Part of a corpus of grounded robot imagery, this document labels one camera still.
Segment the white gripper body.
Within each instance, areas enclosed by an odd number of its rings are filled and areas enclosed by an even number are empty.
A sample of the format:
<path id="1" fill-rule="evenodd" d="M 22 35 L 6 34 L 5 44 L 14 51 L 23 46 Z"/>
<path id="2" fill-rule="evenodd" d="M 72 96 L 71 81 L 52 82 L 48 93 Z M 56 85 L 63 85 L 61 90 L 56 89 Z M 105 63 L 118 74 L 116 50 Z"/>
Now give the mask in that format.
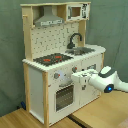
<path id="1" fill-rule="evenodd" d="M 73 82 L 79 83 L 80 85 L 84 85 L 94 74 L 97 74 L 96 70 L 88 69 L 73 73 L 71 75 L 71 79 Z"/>

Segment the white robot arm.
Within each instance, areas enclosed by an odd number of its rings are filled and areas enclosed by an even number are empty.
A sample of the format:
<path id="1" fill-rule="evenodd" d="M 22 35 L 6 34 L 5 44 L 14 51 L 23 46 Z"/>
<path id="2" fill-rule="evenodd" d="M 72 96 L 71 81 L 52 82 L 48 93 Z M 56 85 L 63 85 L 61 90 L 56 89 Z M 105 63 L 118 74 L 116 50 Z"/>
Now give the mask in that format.
<path id="1" fill-rule="evenodd" d="M 110 93 L 113 90 L 128 93 L 128 83 L 121 81 L 117 71 L 109 66 L 103 67 L 100 72 L 88 69 L 73 73 L 71 79 L 80 85 L 91 85 L 104 93 Z"/>

